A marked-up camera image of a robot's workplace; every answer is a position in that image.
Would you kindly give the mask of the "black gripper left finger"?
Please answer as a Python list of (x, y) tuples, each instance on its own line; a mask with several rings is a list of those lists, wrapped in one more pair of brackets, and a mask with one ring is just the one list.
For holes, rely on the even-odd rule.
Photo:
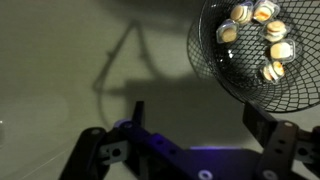
[(92, 127), (81, 132), (59, 180), (103, 180), (118, 162), (138, 180), (185, 178), (182, 153), (144, 129), (144, 102), (137, 101), (130, 120), (118, 121), (110, 131)]

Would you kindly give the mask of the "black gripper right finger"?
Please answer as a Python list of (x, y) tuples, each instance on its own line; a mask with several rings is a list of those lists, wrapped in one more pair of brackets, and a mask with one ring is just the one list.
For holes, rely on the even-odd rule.
[(320, 177), (320, 126), (303, 130), (250, 101), (245, 103), (243, 123), (263, 148), (255, 170), (257, 180), (307, 180), (292, 170), (295, 160)]

